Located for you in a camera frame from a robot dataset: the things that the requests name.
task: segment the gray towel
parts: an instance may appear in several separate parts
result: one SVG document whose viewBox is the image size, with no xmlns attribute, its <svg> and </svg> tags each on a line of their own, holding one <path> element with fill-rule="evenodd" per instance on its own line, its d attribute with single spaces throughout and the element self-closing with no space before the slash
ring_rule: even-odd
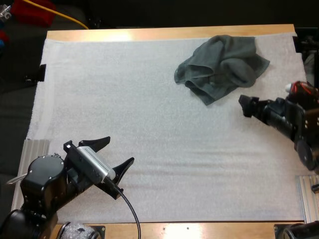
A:
<svg viewBox="0 0 319 239">
<path fill-rule="evenodd" d="M 269 61 L 256 54 L 254 37 L 215 36 L 199 46 L 174 74 L 209 105 L 237 87 L 251 87 Z"/>
</svg>

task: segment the white towel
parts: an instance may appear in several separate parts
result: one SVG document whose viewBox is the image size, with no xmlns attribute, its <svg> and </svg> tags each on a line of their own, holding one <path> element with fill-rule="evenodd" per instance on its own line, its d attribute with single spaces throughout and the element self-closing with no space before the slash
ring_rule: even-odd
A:
<svg viewBox="0 0 319 239">
<path fill-rule="evenodd" d="M 46 40 L 28 138 L 62 145 L 111 136 L 99 153 L 111 166 L 134 157 L 120 187 L 141 222 L 302 220 L 296 175 L 309 174 L 293 143 L 245 118 L 239 96 L 285 97 L 305 80 L 292 35 L 256 37 L 270 60 L 251 88 L 205 106 L 176 85 L 177 66 L 207 39 L 145 42 Z M 61 222 L 133 222 L 123 199 L 92 187 L 59 210 Z"/>
</svg>

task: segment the red object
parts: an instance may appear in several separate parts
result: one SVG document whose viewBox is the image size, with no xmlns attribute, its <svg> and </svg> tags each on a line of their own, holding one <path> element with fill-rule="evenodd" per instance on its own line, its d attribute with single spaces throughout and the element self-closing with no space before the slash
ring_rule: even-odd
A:
<svg viewBox="0 0 319 239">
<path fill-rule="evenodd" d="M 2 40 L 3 42 L 9 42 L 9 37 L 5 34 L 4 31 L 0 30 L 0 40 Z"/>
<path fill-rule="evenodd" d="M 49 9 L 55 10 L 55 5 L 48 0 L 31 0 L 32 2 Z M 21 23 L 28 23 L 37 26 L 51 26 L 55 14 L 33 6 L 23 0 L 15 0 L 11 13 Z"/>
</svg>

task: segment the table surface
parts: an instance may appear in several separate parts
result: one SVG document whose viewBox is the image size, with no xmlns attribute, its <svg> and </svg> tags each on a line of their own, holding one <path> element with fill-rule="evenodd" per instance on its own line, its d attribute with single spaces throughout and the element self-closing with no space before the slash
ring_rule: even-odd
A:
<svg viewBox="0 0 319 239">
<path fill-rule="evenodd" d="M 252 36 L 294 32 L 292 24 L 208 26 L 182 28 L 139 28 L 105 30 L 49 31 L 47 39 L 60 41 L 143 41 L 180 38 L 203 38 L 228 34 Z M 274 224 L 299 222 L 198 222 L 198 223 L 142 223 L 142 238 L 152 239 L 274 239 Z M 135 224 L 103 224 L 107 239 L 137 238 Z M 61 225 L 57 225 L 50 239 L 55 239 Z"/>
</svg>

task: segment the black cable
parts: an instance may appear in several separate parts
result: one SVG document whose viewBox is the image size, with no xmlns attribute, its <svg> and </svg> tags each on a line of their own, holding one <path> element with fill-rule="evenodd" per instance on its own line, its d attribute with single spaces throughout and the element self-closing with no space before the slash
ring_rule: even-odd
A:
<svg viewBox="0 0 319 239">
<path fill-rule="evenodd" d="M 121 197 L 124 199 L 124 201 L 127 203 L 127 205 L 129 206 L 129 208 L 131 209 L 133 216 L 135 218 L 135 222 L 136 225 L 138 227 L 138 239 L 141 239 L 141 225 L 140 225 L 140 221 L 138 219 L 138 216 L 136 215 L 134 208 L 132 207 L 130 201 L 125 197 L 125 195 L 123 194 L 122 190 L 108 177 L 105 177 L 104 182 L 112 185 L 113 188 L 121 195 Z"/>
</svg>

